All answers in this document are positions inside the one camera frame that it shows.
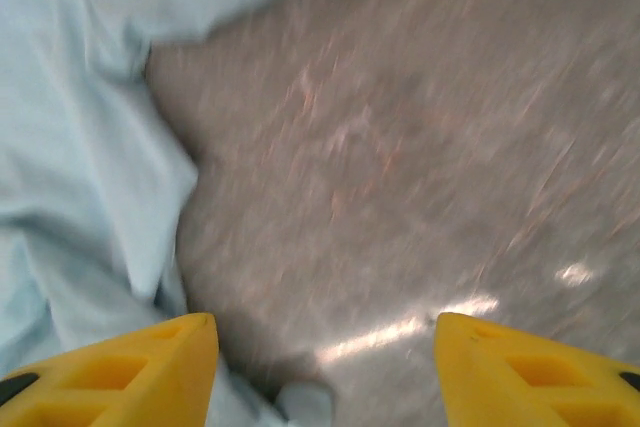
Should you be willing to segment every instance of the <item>light blue fabric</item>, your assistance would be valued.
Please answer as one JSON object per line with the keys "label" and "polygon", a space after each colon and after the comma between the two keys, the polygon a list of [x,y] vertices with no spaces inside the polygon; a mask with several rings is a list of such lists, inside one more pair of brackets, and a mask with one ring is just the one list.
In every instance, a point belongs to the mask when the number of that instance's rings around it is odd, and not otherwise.
{"label": "light blue fabric", "polygon": [[[0,0],[1,375],[186,312],[174,236],[196,170],[142,69],[151,42],[266,1]],[[292,420],[329,425],[322,389],[280,400],[221,364],[209,421],[283,425],[294,402],[309,409]]]}

